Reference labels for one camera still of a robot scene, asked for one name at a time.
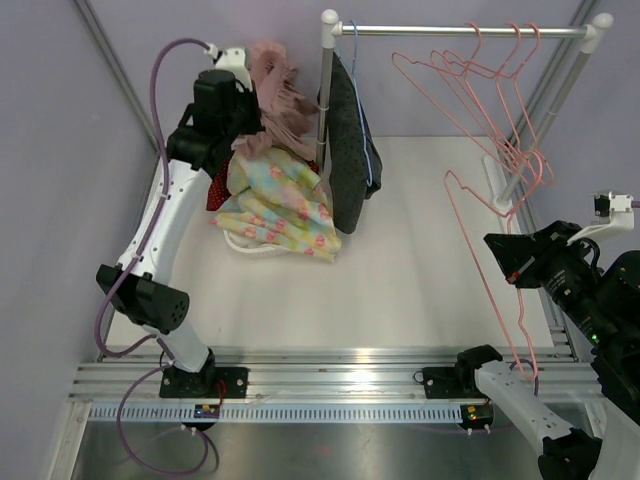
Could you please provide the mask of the pink pleated skirt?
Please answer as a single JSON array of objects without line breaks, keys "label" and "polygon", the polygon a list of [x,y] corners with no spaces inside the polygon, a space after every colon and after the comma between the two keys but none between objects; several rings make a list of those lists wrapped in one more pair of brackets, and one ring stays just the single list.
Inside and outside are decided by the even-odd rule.
[{"label": "pink pleated skirt", "polygon": [[249,46],[251,79],[261,111],[262,131],[244,135],[233,147],[247,159],[259,157],[270,147],[282,148],[304,161],[315,159],[315,148],[302,140],[313,127],[318,107],[296,89],[298,69],[286,48],[275,41]]}]

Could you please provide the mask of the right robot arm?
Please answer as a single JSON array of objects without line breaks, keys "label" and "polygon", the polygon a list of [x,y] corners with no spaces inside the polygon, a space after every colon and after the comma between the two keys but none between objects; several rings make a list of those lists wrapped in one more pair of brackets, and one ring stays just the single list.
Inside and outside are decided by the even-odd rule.
[{"label": "right robot arm", "polygon": [[533,234],[489,233],[484,241],[508,284],[543,289],[588,339],[591,368],[605,399],[601,438],[564,420],[517,383],[489,345],[458,354],[456,389],[496,403],[537,455],[545,479],[639,476],[639,253],[620,254],[606,271],[600,248],[574,223],[555,221]]}]

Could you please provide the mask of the dark grey dotted skirt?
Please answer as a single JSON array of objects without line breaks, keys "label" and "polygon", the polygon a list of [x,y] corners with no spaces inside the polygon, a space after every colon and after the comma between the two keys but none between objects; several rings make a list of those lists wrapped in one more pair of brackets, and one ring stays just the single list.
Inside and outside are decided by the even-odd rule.
[{"label": "dark grey dotted skirt", "polygon": [[356,231],[364,204],[382,188],[382,158],[374,144],[356,84],[336,53],[323,110],[330,156],[329,187],[335,227]]}]

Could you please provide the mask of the red polka dot skirt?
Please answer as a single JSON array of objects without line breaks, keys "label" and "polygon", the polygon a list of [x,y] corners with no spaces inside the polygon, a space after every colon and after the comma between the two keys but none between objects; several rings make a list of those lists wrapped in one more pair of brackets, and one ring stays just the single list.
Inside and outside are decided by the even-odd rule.
[{"label": "red polka dot skirt", "polygon": [[[230,192],[227,186],[236,171],[232,166],[250,166],[257,163],[258,176],[250,173],[247,181],[239,183],[238,192]],[[242,157],[226,161],[211,183],[207,197],[208,211],[222,213],[246,212],[273,217],[284,213],[286,217],[301,215],[303,219],[316,217],[317,206],[327,211],[328,199],[320,186],[319,169],[311,161],[288,155],[283,150],[270,149],[256,160]]]}]

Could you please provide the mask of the yellow blue tie-dye skirt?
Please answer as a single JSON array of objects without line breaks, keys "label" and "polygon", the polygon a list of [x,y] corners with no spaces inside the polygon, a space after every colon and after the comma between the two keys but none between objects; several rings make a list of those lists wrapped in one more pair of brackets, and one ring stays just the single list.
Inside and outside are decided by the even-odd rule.
[{"label": "yellow blue tie-dye skirt", "polygon": [[296,253],[333,262],[341,248],[320,176],[277,148],[255,159],[235,154],[227,168],[230,197],[210,223],[248,257]]}]

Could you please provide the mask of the pink hanger of tie-dye skirt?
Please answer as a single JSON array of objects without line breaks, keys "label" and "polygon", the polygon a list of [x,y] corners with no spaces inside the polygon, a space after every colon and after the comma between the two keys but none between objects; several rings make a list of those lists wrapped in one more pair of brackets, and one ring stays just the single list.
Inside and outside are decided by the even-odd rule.
[{"label": "pink hanger of tie-dye skirt", "polygon": [[471,36],[471,46],[461,52],[435,48],[421,58],[394,52],[391,61],[459,133],[475,143],[490,142],[493,158],[513,173],[522,157],[520,140],[512,140],[510,134],[518,116],[517,62],[523,39],[511,37],[503,57],[486,64],[485,38]]}]

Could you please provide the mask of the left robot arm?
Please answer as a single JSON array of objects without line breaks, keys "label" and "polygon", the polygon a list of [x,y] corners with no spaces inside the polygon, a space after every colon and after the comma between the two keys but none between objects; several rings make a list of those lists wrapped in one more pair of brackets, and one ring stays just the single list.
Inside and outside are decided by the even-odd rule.
[{"label": "left robot arm", "polygon": [[217,383],[211,350],[187,321],[189,295],[170,285],[173,264],[200,196],[233,155],[233,143],[262,131],[251,76],[231,68],[201,72],[193,100],[166,143],[152,205],[129,247],[96,281],[115,310],[166,346],[173,370],[195,397]]}]

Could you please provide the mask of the pink hanger of red skirt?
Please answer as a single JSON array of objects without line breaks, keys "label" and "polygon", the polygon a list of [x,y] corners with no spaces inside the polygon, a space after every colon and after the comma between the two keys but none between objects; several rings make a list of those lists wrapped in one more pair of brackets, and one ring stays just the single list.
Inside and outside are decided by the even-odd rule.
[{"label": "pink hanger of red skirt", "polygon": [[468,115],[453,123],[465,135],[484,134],[497,150],[498,164],[517,180],[531,185],[542,180],[544,155],[536,146],[533,127],[519,80],[530,60],[537,55],[541,33],[537,25],[507,23],[505,47],[499,58],[490,60],[488,48],[495,41],[477,24],[468,23],[473,36],[466,50],[434,49],[428,66],[433,68]]}]

